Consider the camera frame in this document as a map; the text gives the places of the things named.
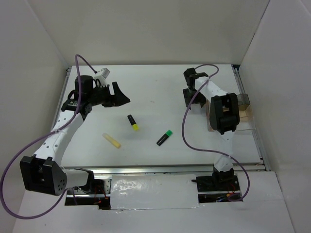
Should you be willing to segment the pale yellow highlighter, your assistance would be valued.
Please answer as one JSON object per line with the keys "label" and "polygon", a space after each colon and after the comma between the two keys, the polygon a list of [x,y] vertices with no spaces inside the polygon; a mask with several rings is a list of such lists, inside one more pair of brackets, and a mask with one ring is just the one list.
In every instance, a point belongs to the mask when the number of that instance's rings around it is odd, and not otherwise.
{"label": "pale yellow highlighter", "polygon": [[116,148],[120,148],[121,144],[120,142],[118,142],[117,140],[115,140],[113,137],[111,137],[109,134],[107,133],[103,133],[103,138],[105,138],[110,144],[112,144],[114,147]]}

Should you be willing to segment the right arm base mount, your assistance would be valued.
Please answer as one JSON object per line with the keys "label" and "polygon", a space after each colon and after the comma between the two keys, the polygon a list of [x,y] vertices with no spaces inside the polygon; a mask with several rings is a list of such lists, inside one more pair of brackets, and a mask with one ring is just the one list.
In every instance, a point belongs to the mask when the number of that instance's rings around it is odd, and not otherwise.
{"label": "right arm base mount", "polygon": [[231,169],[218,172],[213,168],[209,176],[196,176],[192,182],[197,185],[199,203],[237,201],[242,197],[237,175]]}

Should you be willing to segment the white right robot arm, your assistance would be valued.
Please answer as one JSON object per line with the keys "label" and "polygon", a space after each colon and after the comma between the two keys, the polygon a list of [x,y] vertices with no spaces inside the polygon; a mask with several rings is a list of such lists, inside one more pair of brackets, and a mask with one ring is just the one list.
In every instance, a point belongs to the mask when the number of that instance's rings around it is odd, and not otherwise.
{"label": "white right robot arm", "polygon": [[[210,78],[217,73],[207,75],[198,73],[195,68],[188,68],[183,75],[188,88],[183,89],[186,112],[182,121],[182,138],[191,149],[217,153],[212,172],[212,185],[217,190],[224,190],[234,179],[232,140],[237,125],[240,123],[238,97],[235,93],[227,93],[219,88]],[[197,149],[189,145],[185,139],[184,127],[188,111],[192,104],[206,106],[208,128],[217,132],[222,151]]]}

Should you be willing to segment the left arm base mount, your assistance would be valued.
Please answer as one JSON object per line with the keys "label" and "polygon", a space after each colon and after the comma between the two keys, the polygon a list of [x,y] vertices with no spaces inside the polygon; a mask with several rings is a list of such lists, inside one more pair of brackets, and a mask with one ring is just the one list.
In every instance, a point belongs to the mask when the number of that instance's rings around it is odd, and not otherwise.
{"label": "left arm base mount", "polygon": [[100,210],[110,210],[110,192],[112,179],[97,179],[88,171],[86,185],[77,186],[67,191],[65,206],[95,206]]}

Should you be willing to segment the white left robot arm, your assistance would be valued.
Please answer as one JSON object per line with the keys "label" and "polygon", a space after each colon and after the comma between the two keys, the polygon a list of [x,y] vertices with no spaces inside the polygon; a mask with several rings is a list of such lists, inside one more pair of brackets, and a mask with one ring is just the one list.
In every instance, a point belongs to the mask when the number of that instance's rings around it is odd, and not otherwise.
{"label": "white left robot arm", "polygon": [[129,103],[130,99],[122,93],[117,82],[112,83],[113,94],[109,86],[93,84],[93,77],[89,75],[75,79],[75,89],[63,103],[52,135],[31,157],[21,159],[19,165],[26,190],[54,196],[71,187],[78,187],[86,194],[95,190],[97,180],[94,173],[83,168],[65,171],[60,166],[63,155],[92,107],[119,107]]}

